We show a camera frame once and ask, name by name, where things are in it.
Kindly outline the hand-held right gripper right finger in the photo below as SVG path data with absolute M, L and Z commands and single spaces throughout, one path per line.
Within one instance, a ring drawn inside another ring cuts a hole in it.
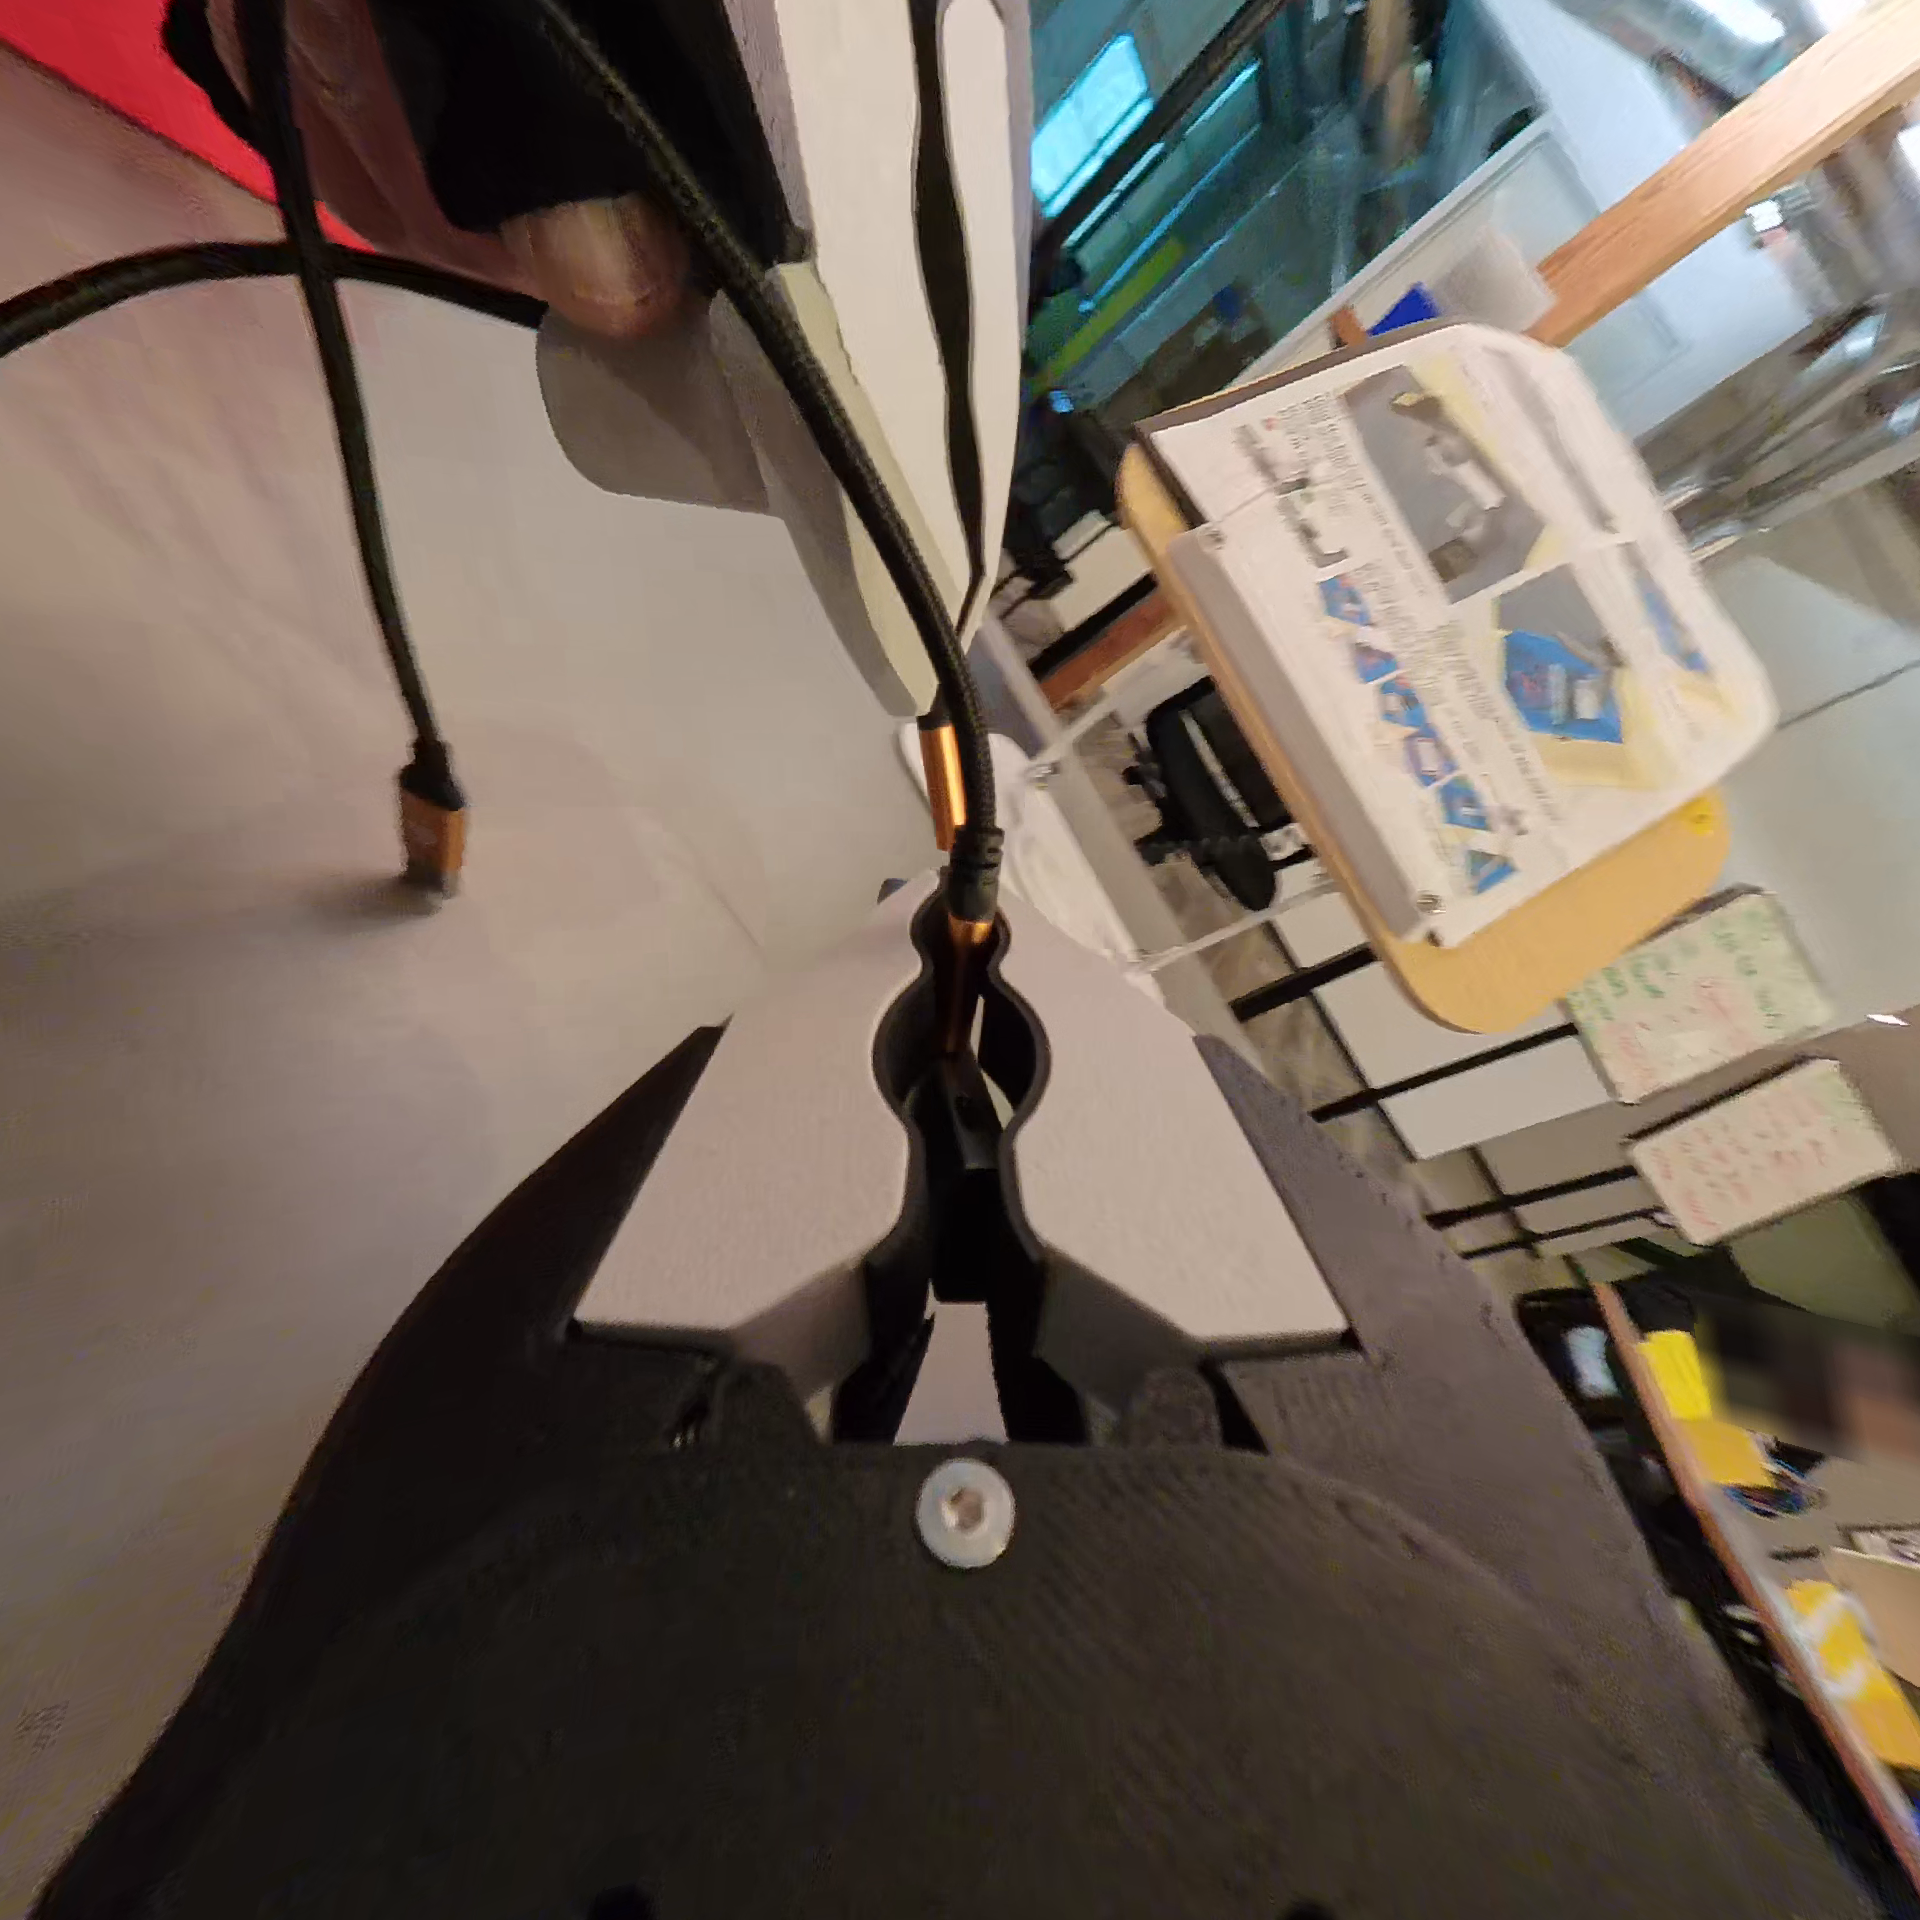
M 1020 900 L 987 986 L 1038 1357 L 1118 1414 L 1158 1371 L 1344 1346 L 1350 1319 L 1194 1029 Z

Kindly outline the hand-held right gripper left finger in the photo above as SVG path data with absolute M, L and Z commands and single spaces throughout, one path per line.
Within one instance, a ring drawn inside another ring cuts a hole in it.
M 899 889 L 726 1023 L 596 1266 L 584 1332 L 770 1365 L 805 1404 L 873 1343 L 861 1266 L 906 1212 L 880 1022 L 921 975 Z

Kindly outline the thin black cable orange plug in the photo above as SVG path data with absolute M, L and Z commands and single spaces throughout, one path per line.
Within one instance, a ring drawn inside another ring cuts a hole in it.
M 547 314 L 544 302 L 534 297 L 458 273 L 428 268 L 402 257 L 370 254 L 340 245 L 328 245 L 325 254 L 337 281 L 363 281 L 396 292 L 454 305 L 523 330 L 538 330 Z M 59 279 L 48 279 L 5 299 L 2 354 L 12 357 L 58 332 L 141 297 L 201 283 L 293 276 L 297 276 L 297 257 L 289 242 L 214 242 L 118 257 Z

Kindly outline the whiteboard with writing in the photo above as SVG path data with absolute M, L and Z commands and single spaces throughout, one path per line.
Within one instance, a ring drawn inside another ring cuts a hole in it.
M 1717 1246 L 1908 1169 L 1856 1078 L 1824 1057 L 1656 1122 L 1624 1140 L 1624 1156 L 1693 1246 Z
M 1568 1020 L 1614 1102 L 1640 1107 L 1810 1039 L 1838 1014 L 1785 905 L 1722 892 L 1582 980 Z

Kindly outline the person's left hand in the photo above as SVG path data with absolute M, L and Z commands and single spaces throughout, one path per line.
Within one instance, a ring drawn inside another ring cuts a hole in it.
M 374 7 L 293 3 L 282 34 L 315 202 L 356 237 L 538 297 L 601 339 L 630 341 L 676 318 L 690 287 L 689 245 L 644 196 L 571 199 L 460 223 L 430 183 Z

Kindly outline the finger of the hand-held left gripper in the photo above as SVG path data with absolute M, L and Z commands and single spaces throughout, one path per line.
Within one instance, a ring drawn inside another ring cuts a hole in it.
M 944 7 L 720 4 L 786 229 L 761 283 L 801 325 L 963 631 L 974 599 L 974 286 Z M 547 321 L 547 420 L 596 489 L 781 521 L 835 635 L 904 722 L 936 693 L 914 618 L 734 302 L 613 342 Z
M 1033 196 L 1029 185 L 1030 75 L 1025 4 L 944 4 L 947 151 L 966 258 L 966 422 L 978 506 L 963 530 L 966 559 L 961 633 L 972 638 L 1001 565 L 1022 413 L 1022 347 Z

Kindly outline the dark USB hub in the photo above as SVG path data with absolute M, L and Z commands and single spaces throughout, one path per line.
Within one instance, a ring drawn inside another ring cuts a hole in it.
M 1040 1045 L 1003 990 L 1001 923 L 953 922 L 944 900 L 914 918 L 928 982 L 912 993 L 900 1039 L 904 1115 L 928 1183 L 928 1287 L 944 1305 L 980 1305 L 1008 1434 L 1030 1362 L 1040 1282 L 1018 1228 L 1013 1132 L 1040 1077 Z

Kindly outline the white stand base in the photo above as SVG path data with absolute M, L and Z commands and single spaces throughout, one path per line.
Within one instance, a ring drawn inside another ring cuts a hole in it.
M 1060 804 L 1010 737 L 993 732 L 990 748 L 1003 833 L 1001 889 L 1077 945 L 1131 969 L 1137 942 Z

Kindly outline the yellow plastic object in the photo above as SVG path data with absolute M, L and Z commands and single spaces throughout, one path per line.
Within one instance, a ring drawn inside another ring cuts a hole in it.
M 1676 1329 L 1645 1332 L 1636 1341 L 1636 1354 L 1668 1419 L 1704 1426 L 1722 1418 L 1708 1362 L 1692 1332 Z

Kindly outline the wooden post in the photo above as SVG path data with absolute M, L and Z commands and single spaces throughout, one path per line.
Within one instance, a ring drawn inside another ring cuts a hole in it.
M 1865 7 L 1550 252 L 1536 273 L 1550 305 L 1526 337 L 1571 345 L 1916 91 L 1918 4 Z

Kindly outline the wooden workbench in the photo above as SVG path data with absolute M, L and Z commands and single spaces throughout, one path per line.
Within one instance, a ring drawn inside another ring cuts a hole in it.
M 1822 1751 L 1838 1764 L 1899 1863 L 1904 1879 L 1918 1886 L 1918 1837 L 1916 1820 L 1904 1788 L 1865 1742 L 1849 1695 L 1838 1686 L 1819 1655 L 1813 1626 L 1841 1626 L 1835 1606 L 1813 1621 L 1788 1598 L 1785 1586 L 1770 1570 L 1770 1558 L 1752 1549 L 1739 1530 L 1737 1501 L 1730 1491 L 1708 1477 L 1708 1465 L 1697 1446 L 1692 1428 L 1673 1414 L 1661 1379 L 1651 1357 L 1642 1351 L 1642 1330 L 1619 1298 L 1612 1282 L 1592 1284 L 1596 1307 L 1606 1338 L 1614 1343 L 1614 1374 L 1649 1428 L 1670 1486 L 1686 1503 L 1708 1549 L 1722 1567 L 1722 1580 L 1739 1595 L 1737 1604 L 1752 1617 L 1766 1652 L 1763 1657 L 1776 1692 L 1785 1692 L 1800 1705 L 1805 1722 L 1818 1729 Z

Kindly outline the black office chair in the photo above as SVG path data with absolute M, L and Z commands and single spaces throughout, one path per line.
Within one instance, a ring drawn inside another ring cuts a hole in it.
M 1212 678 L 1147 713 L 1123 778 L 1158 815 L 1137 838 L 1149 869 L 1187 858 L 1242 908 L 1276 905 L 1285 858 L 1269 842 L 1296 822 Z

